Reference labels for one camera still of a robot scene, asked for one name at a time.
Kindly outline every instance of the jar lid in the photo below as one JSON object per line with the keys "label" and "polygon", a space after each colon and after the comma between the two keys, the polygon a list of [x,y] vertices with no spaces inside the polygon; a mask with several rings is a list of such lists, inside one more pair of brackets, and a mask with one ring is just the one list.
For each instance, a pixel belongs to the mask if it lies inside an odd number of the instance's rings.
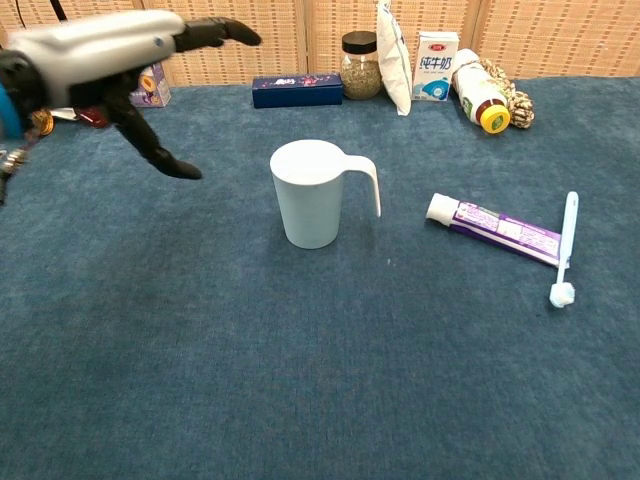
{"label": "jar lid", "polygon": [[375,32],[358,30],[342,37],[342,50],[346,53],[366,55],[375,52],[377,48]]}

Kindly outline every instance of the robotic hand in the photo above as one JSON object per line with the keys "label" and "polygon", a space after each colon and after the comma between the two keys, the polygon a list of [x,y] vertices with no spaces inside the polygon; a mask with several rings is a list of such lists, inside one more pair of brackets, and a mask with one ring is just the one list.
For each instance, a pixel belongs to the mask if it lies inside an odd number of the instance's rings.
{"label": "robotic hand", "polygon": [[129,101],[141,72],[174,53],[222,47],[232,39],[262,43],[245,24],[224,18],[185,22],[164,10],[134,10],[14,32],[0,51],[0,139],[26,138],[0,164],[0,205],[6,183],[33,144],[31,114],[43,108],[101,107],[140,155],[165,175],[200,179],[176,160]]}

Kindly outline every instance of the toothbrush head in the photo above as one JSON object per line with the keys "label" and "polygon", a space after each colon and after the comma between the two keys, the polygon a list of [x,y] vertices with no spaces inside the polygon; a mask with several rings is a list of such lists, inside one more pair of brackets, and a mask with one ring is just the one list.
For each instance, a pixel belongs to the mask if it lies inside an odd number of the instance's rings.
{"label": "toothbrush head", "polygon": [[551,285],[549,300],[556,308],[564,308],[570,305],[576,298],[576,289],[569,282],[554,283]]}

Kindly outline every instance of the toothbrush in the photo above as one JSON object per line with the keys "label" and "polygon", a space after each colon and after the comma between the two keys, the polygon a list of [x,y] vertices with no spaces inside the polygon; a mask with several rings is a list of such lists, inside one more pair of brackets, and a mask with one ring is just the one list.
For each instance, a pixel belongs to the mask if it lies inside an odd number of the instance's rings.
{"label": "toothbrush", "polygon": [[576,296],[576,290],[573,285],[564,281],[564,270],[567,267],[573,250],[573,237],[576,232],[577,217],[578,194],[576,192],[569,192],[564,206],[558,276],[556,277],[556,283],[551,286],[551,292],[549,293],[549,300],[556,308],[564,308],[566,305],[573,303]]}

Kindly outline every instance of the pill bottle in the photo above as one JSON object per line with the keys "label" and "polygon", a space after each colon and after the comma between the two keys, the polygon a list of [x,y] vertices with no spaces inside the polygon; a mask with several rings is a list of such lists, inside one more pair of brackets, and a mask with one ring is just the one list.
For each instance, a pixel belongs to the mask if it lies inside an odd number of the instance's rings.
{"label": "pill bottle", "polygon": [[509,102],[498,83],[472,50],[458,50],[453,61],[452,85],[467,118],[487,133],[503,132],[511,121]]}
{"label": "pill bottle", "polygon": [[352,100],[367,100],[382,89],[375,32],[354,31],[342,37],[340,77],[343,92]]}

